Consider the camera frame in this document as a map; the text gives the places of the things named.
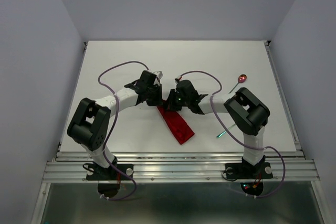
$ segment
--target screw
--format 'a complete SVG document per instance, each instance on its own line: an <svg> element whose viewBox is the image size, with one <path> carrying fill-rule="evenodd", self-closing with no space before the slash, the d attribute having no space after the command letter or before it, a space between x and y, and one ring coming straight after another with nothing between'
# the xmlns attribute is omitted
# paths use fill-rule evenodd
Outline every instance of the screw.
<svg viewBox="0 0 336 224"><path fill-rule="evenodd" d="M228 174L228 175L232 175L233 174L233 171L232 171L233 169L232 169L232 167L228 167L228 168L226 168L226 174Z"/></svg>
<svg viewBox="0 0 336 224"><path fill-rule="evenodd" d="M267 174L271 174L271 173L272 173L272 168L269 167L269 166L266 166L266 167L265 167L265 173L267 173Z"/></svg>
<svg viewBox="0 0 336 224"><path fill-rule="evenodd" d="M91 176L93 174L93 172L91 172L91 171L86 171L86 175L88 175L88 176Z"/></svg>
<svg viewBox="0 0 336 224"><path fill-rule="evenodd" d="M131 176L131 175L133 174L133 170L132 170L131 168L127 168L127 170L126 170L126 174L127 174L128 176Z"/></svg>

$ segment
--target gray floor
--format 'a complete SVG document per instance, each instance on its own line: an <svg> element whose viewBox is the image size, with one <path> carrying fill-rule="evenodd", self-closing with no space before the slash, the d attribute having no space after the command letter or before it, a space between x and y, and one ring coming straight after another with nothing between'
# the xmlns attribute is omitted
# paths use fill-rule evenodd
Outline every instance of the gray floor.
<svg viewBox="0 0 336 224"><path fill-rule="evenodd" d="M268 182L265 192L277 185ZM323 223L310 182L286 182L256 200L233 189L240 191L239 183L146 184L129 200L110 202L99 199L96 184L55 184L42 223Z"/></svg>

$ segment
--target white tabletop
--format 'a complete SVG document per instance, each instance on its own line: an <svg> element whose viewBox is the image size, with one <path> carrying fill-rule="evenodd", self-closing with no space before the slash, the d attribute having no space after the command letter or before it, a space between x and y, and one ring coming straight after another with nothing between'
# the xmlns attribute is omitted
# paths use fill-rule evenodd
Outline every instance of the white tabletop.
<svg viewBox="0 0 336 224"><path fill-rule="evenodd" d="M295 151L293 137L285 115L276 81L262 41L90 41L81 67L75 95L66 128L79 104L85 97L102 98L110 91L97 82L104 70L119 63L138 60L153 71L162 71L163 98L175 87L174 78L190 70L203 70L216 76L223 84L222 93L229 92L240 74L247 87L271 111L265 128L264 145L279 151ZM107 73L102 80L116 91L138 79L143 66L130 64ZM184 76L199 93L212 93L217 83L201 73ZM185 144L174 138L160 113L145 103L123 110L119 114L108 147L111 152L241 152L243 148L228 134L216 139L223 128L211 113L193 114L184 108L180 115L195 132ZM221 114L227 126L234 122L228 114ZM243 140L235 127L232 133ZM84 149L66 133L62 137L62 152L83 152Z"/></svg>

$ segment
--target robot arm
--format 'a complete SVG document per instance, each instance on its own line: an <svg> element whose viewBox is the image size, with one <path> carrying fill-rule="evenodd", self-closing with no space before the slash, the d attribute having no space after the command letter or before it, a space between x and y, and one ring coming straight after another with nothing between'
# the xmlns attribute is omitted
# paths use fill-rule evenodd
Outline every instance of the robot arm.
<svg viewBox="0 0 336 224"><path fill-rule="evenodd" d="M162 105L161 78L162 72L145 70L139 80L125 85L116 93L119 99L119 111L144 101L149 106ZM110 162L117 161L108 147L103 145L107 136L109 119L115 115L117 110L116 105L117 102L113 95L96 100L82 99L67 131L75 142L83 146L93 161L103 168L109 167L102 154L104 150Z"/></svg>
<svg viewBox="0 0 336 224"><path fill-rule="evenodd" d="M166 103L166 109L179 111L183 106L193 113L213 113L208 94L199 94L189 80L177 81L176 89L172 89ZM269 109L248 89L241 88L236 93L216 95L213 106L217 113L229 113L238 128L243 132L244 144L252 148L244 148L243 160L251 166L263 162L264 127L270 116Z"/></svg>

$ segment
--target red towel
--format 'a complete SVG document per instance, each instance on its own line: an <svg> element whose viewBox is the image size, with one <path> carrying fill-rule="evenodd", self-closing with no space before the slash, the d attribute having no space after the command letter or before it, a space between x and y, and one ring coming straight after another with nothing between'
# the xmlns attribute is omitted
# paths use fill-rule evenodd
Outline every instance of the red towel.
<svg viewBox="0 0 336 224"><path fill-rule="evenodd" d="M163 119L166 121L170 131L176 140L182 145L189 140L195 133L176 111L166 111L163 107L158 107Z"/></svg>

